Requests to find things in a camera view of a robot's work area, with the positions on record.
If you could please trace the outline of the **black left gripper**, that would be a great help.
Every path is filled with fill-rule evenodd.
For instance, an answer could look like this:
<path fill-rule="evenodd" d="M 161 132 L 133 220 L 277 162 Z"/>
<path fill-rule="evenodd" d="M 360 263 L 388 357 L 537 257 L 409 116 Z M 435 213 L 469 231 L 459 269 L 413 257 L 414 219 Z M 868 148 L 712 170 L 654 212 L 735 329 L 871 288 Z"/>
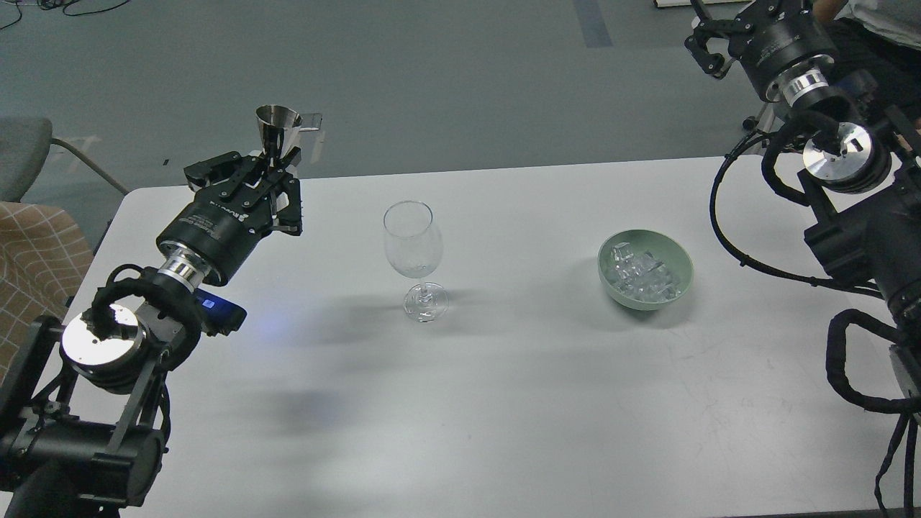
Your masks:
<path fill-rule="evenodd" d="M 283 153 L 278 145 L 266 148 L 269 194 L 257 197 L 266 181 L 241 183 L 248 157 L 231 151 L 183 169 L 194 200 L 157 236 L 164 256 L 181 247 L 209 266 L 205 284 L 226 286 L 257 244 L 273 232 L 302 233 L 302 205 L 297 166 L 300 147 Z"/>

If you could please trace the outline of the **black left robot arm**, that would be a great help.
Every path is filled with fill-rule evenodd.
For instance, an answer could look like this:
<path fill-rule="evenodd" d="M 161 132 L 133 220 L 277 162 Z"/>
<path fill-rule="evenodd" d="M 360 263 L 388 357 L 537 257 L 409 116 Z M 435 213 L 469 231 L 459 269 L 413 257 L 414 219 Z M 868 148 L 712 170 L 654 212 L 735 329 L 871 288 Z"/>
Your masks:
<path fill-rule="evenodd" d="M 193 200 L 155 242 L 158 268 L 124 263 L 70 322 L 42 316 L 2 383 L 6 517 L 118 517 L 141 507 L 168 450 L 168 374 L 246 312 L 224 286 L 274 232 L 302 233 L 297 145 L 185 168 Z"/>

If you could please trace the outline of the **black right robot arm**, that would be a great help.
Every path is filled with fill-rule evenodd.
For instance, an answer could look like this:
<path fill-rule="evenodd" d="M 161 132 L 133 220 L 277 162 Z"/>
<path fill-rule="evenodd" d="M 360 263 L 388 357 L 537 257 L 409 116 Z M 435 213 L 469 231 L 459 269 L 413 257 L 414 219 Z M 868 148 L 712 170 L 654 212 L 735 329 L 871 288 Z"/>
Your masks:
<path fill-rule="evenodd" d="M 741 64 L 765 105 L 781 103 L 773 132 L 748 134 L 720 166 L 709 198 L 718 242 L 742 266 L 770 276 L 879 297 L 893 325 L 858 309 L 831 319 L 827 381 L 843 400 L 899 417 L 879 475 L 905 446 L 902 512 L 915 514 L 919 433 L 919 3 L 917 1 L 753 1 L 732 19 L 714 19 L 702 1 L 685 40 L 712 78 Z M 790 274 L 737 249 L 718 225 L 716 198 L 731 164 L 763 143 L 761 171 L 772 191 L 809 207 L 804 240 L 825 278 Z M 889 341 L 902 398 L 866 396 L 846 374 L 848 328 Z"/>

